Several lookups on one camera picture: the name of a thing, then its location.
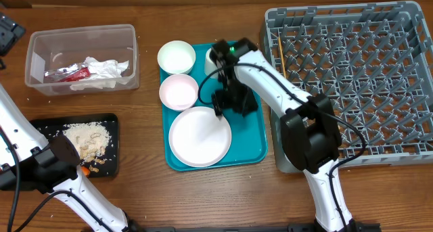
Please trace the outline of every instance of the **dish rack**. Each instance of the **dish rack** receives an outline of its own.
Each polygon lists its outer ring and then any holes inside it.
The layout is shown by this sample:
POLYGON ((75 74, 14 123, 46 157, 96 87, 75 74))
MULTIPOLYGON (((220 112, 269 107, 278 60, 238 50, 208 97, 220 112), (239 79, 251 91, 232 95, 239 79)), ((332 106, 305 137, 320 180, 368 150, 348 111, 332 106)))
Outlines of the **dish rack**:
MULTIPOLYGON (((416 2, 269 9, 260 39, 288 80, 326 94, 335 114, 363 133, 365 155, 347 166, 433 162, 433 43, 416 2)), ((282 151, 275 113, 271 128, 278 168, 296 172, 282 151)), ((359 137, 345 126, 340 131, 340 157, 359 152, 359 137)))

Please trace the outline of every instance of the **teal tray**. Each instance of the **teal tray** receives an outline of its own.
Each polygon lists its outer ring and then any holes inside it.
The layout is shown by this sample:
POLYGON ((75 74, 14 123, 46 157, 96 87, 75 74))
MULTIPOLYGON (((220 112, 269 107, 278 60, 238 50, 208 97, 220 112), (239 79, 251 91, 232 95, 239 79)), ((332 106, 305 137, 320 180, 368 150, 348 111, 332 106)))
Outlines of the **teal tray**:
MULTIPOLYGON (((192 45, 196 51, 196 63, 189 75, 192 76, 199 85, 206 77, 204 73, 204 58, 211 46, 212 43, 192 45)), ((167 77, 168 74, 160 68, 160 83, 167 77)), ((222 88, 222 84, 219 83, 217 79, 210 78, 202 89, 203 100, 210 101, 210 95, 214 93, 216 89, 222 88)), ((168 132, 170 131, 171 124, 180 112, 171 110, 162 104, 162 123, 164 127, 165 159, 167 164, 177 171, 191 171, 261 162, 268 152, 268 141, 266 138, 260 97, 256 93, 254 93, 254 96, 257 100, 258 110, 247 115, 245 118, 240 114, 233 113, 232 110, 223 111, 224 117, 226 117, 231 127, 231 145, 229 151, 220 162, 205 168, 190 167, 175 157, 168 144, 168 132)), ((212 108, 212 105, 204 105, 198 100, 195 106, 207 106, 212 108)))

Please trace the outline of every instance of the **transparent box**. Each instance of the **transparent box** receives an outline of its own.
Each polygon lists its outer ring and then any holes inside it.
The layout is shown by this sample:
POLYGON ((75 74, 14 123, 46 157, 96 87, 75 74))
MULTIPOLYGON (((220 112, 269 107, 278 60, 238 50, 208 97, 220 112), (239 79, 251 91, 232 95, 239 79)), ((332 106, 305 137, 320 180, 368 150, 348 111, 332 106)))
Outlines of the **transparent box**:
POLYGON ((138 55, 135 29, 130 24, 35 32, 28 44, 25 83, 48 96, 136 89, 140 85, 138 55), (121 63, 128 60, 129 66, 120 78, 44 83, 45 71, 84 62, 86 57, 94 57, 100 62, 117 60, 121 63), (111 87, 71 89, 71 85, 97 85, 109 81, 111 87))

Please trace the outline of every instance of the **orange object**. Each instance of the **orange object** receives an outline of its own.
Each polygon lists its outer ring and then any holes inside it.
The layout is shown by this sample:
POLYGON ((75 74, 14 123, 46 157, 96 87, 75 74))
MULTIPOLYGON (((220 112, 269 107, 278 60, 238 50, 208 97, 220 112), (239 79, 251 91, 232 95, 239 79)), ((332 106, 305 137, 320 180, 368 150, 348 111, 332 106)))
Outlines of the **orange object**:
POLYGON ((82 166, 82 167, 81 167, 81 170, 83 171, 83 173, 84 173, 84 175, 85 175, 86 177, 89 177, 90 170, 89 170, 88 168, 82 166))

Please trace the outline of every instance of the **wooden tabletop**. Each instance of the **wooden tabletop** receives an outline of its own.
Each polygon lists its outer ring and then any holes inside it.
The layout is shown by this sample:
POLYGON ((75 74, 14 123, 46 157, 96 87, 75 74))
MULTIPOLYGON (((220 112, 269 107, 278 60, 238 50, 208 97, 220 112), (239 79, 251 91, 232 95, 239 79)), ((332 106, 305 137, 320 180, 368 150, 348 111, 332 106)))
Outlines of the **wooden tabletop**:
MULTIPOLYGON (((4 58, 0 83, 27 119, 115 113, 120 121, 120 171, 92 179, 113 204, 143 226, 232 227, 311 223, 315 207, 302 173, 275 166, 269 109, 264 108, 269 152, 259 164, 176 172, 164 157, 156 54, 171 40, 191 44, 248 37, 258 42, 265 11, 282 5, 94 7, 9 9, 27 33, 4 58), (141 86, 134 91, 46 97, 24 84, 30 35, 79 26, 132 24, 140 53, 141 86)), ((422 3, 433 28, 433 3, 422 3)), ((381 223, 383 231, 433 231, 433 165, 382 166, 340 171, 346 204, 354 218, 381 223)), ((6 230, 13 192, 0 192, 0 230, 6 230)), ((45 195, 22 192, 16 228, 45 195)), ((86 224, 57 200, 48 203, 25 231, 80 231, 86 224)))

